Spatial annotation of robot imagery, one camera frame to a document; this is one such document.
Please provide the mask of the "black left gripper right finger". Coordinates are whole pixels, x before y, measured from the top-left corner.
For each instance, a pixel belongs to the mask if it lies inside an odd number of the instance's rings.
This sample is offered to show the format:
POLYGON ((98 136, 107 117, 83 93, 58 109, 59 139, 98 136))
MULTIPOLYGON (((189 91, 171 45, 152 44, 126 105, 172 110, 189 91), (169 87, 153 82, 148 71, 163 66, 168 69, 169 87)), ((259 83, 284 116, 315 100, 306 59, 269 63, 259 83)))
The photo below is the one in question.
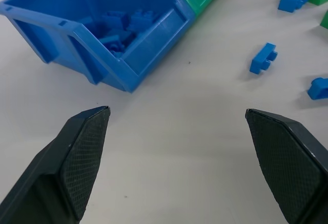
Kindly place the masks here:
POLYGON ((328 150, 301 123, 247 109, 264 178, 288 224, 328 224, 328 150))

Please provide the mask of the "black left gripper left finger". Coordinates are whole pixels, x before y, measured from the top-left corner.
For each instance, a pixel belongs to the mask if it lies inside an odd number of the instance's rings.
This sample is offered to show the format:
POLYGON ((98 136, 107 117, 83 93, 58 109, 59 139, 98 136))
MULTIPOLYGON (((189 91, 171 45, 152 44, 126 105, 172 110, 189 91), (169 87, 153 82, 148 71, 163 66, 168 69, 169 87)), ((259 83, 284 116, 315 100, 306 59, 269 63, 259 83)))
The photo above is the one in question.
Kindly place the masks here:
POLYGON ((0 203, 0 224, 79 224, 97 178, 110 114, 101 106, 68 119, 0 203))

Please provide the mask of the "blue plastic storage bin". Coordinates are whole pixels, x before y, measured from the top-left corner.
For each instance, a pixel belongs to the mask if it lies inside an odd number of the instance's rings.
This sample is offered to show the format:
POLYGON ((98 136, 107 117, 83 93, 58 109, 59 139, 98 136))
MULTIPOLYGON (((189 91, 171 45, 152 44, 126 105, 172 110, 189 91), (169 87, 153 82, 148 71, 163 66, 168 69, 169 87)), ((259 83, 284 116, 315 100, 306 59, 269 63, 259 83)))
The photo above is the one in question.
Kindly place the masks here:
POLYGON ((186 0, 4 0, 0 14, 14 25, 45 63, 82 73, 92 84, 133 92, 192 25, 186 0), (103 14, 137 10, 159 13, 147 30, 108 27, 103 14), (119 35, 126 52, 116 58, 99 40, 119 35))

